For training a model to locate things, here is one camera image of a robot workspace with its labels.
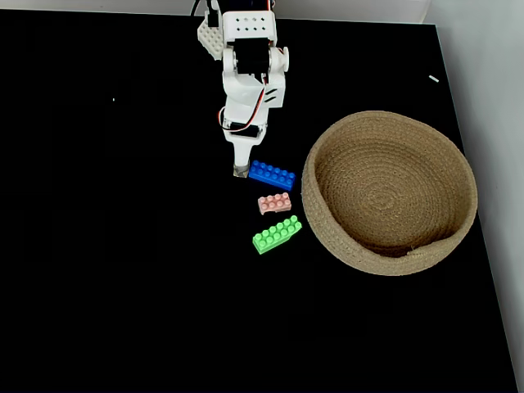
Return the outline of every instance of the white robotic arm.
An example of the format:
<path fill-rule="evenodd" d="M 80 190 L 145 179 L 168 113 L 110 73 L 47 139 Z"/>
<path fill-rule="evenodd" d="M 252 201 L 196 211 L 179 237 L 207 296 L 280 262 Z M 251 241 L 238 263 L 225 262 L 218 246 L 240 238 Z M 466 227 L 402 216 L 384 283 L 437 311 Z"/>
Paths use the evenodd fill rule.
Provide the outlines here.
<path fill-rule="evenodd" d="M 227 99 L 219 112 L 219 124 L 234 146 L 233 175 L 245 178 L 251 148 L 264 139 L 269 108 L 283 105 L 289 51 L 276 46 L 276 20 L 270 1 L 267 10 L 226 11 L 223 15 L 216 0 L 211 4 L 213 10 L 206 12 L 198 39 L 215 60 L 223 61 Z M 209 26 L 213 11 L 218 14 L 218 27 Z M 255 135 L 246 135 L 250 131 Z"/>

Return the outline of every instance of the white wall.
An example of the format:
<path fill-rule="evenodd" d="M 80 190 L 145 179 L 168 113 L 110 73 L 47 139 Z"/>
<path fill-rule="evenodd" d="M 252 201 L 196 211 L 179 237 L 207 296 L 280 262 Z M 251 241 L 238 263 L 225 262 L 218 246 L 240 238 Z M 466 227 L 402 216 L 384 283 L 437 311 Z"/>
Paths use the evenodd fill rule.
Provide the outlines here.
<path fill-rule="evenodd" d="M 279 18 L 422 22 L 431 0 L 277 0 Z M 206 8 L 201 0 L 199 14 Z M 193 0 L 0 0 L 0 8 L 189 15 Z"/>
<path fill-rule="evenodd" d="M 524 391 L 524 0 L 433 0 L 482 229 Z"/>

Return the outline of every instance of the toy building block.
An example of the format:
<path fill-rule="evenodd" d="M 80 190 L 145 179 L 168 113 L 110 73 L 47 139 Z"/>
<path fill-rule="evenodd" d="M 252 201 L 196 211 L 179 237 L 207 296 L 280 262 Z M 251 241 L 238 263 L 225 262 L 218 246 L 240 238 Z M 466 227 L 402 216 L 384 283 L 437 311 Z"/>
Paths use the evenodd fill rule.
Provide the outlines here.
<path fill-rule="evenodd" d="M 259 198 L 259 209 L 260 213 L 264 215 L 268 211 L 286 211 L 291 210 L 291 200 L 289 199 L 289 194 L 284 192 L 282 195 L 276 194 L 275 196 L 263 196 Z"/>
<path fill-rule="evenodd" d="M 295 174 L 291 172 L 259 161 L 253 161 L 249 169 L 249 177 L 288 191 L 291 191 L 296 178 Z"/>
<path fill-rule="evenodd" d="M 292 215 L 290 219 L 284 219 L 283 222 L 278 223 L 276 226 L 262 233 L 257 233 L 253 237 L 253 244 L 259 254 L 264 254 L 266 251 L 287 242 L 300 228 L 302 228 L 302 224 L 295 215 Z"/>

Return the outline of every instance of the pink lego brick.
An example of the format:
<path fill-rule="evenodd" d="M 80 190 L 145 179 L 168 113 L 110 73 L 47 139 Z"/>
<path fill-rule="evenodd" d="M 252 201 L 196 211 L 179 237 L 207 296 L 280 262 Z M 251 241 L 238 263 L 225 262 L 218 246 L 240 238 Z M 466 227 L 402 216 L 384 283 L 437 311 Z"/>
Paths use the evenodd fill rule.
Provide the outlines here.
<path fill-rule="evenodd" d="M 282 195 L 270 195 L 266 198 L 262 196 L 259 198 L 259 209 L 262 215 L 268 211 L 279 212 L 291 210 L 291 200 L 287 192 L 284 192 Z"/>

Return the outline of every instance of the rope basket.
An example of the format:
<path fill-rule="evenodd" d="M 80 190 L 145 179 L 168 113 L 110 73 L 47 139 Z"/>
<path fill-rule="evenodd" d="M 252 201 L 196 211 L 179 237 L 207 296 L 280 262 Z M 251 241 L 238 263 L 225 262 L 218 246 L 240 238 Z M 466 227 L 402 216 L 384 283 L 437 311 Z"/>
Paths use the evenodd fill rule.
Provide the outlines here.
<path fill-rule="evenodd" d="M 305 216 L 339 260 L 400 276 L 443 260 L 477 212 L 477 186 L 443 134 L 390 112 L 332 125 L 314 144 L 302 177 Z"/>

